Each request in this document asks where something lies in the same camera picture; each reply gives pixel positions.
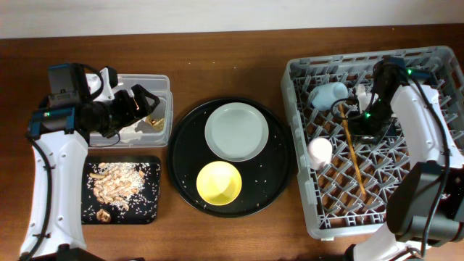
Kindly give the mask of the yellow bowl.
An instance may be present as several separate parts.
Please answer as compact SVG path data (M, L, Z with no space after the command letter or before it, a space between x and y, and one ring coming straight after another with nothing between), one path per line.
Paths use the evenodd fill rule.
M211 162L199 171L196 189L206 203L224 206L233 202L241 193L241 174L231 163Z

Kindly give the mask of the light blue cup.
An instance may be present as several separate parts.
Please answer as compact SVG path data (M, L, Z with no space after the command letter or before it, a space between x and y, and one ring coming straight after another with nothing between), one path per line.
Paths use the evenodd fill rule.
M315 87L312 95L312 106L323 112L329 110L335 101L347 98L348 90L343 83L333 82Z

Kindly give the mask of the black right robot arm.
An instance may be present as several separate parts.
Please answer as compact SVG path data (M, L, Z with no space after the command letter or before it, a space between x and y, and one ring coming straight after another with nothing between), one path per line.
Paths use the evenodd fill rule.
M386 206L386 222L344 260L424 260L429 247L463 240L463 155L442 114L431 72L409 70L401 58L373 67L366 108L348 117L358 143L378 143L397 119L410 171Z

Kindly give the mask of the light grey plate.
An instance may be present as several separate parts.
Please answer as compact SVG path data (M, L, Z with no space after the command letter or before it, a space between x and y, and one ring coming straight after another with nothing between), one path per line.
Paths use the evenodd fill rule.
M244 162L256 157L269 138L268 122L256 107L230 102L207 118L204 137L211 151L223 160Z

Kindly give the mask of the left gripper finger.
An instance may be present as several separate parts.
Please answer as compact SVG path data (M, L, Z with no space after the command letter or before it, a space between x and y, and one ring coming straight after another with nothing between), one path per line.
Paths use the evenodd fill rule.
M160 104L158 96L147 91L143 86L136 84L131 88L136 103L136 109L140 112L153 112Z
M121 129L128 127L142 118L150 115L150 109L139 109L134 112L131 111L111 111L108 120L104 121L101 135L105 138L111 138L116 135Z

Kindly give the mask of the wooden chopstick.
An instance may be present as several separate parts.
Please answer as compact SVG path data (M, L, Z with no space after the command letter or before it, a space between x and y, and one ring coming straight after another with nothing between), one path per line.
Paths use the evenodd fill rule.
M342 118L345 117L344 108L343 108L343 106L341 104L338 105L338 109L339 109L341 117ZM357 163L357 156L355 154L355 150L354 150L354 147L353 147L351 135L350 135L350 132L349 132L348 121L342 119L342 125L344 127L346 141L347 141L347 144L348 144L348 147L349 147L349 152L350 152L351 159L352 159L352 164L353 164L353 167L355 169L356 179L357 179L358 185L360 187L361 194L363 196L365 196L366 195L365 187L363 185L362 176L360 174L360 169L359 169L359 166L358 166L358 163Z

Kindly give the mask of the pink cup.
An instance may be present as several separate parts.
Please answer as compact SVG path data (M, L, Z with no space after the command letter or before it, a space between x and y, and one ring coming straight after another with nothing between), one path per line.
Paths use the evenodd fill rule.
M327 138L314 138L309 143L307 151L310 167L314 170L321 170L332 160L333 148Z

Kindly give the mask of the white tissue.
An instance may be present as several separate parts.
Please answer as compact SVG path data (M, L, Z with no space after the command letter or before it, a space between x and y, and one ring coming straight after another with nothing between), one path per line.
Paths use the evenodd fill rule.
M143 120L138 121L137 123L134 123L128 127L124 127L119 131L120 135L142 134L142 133L153 133L153 132L154 132L153 127Z

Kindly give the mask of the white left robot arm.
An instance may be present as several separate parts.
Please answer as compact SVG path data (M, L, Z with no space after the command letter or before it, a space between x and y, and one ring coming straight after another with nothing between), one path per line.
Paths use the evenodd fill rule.
M35 179L27 235L20 260L97 260L87 252L81 223L83 168L91 133L117 135L153 113L159 98L136 84L106 101L105 89L117 84L86 64L64 63L48 69L51 93L28 122L26 139L33 147Z

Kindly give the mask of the gold foil wrapper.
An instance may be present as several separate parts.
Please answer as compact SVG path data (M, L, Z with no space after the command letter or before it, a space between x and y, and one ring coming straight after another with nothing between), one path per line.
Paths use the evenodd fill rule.
M165 126L164 118L155 119L155 118L152 118L151 115L149 115L146 117L145 122L149 124L156 132L161 132L164 130L164 126Z

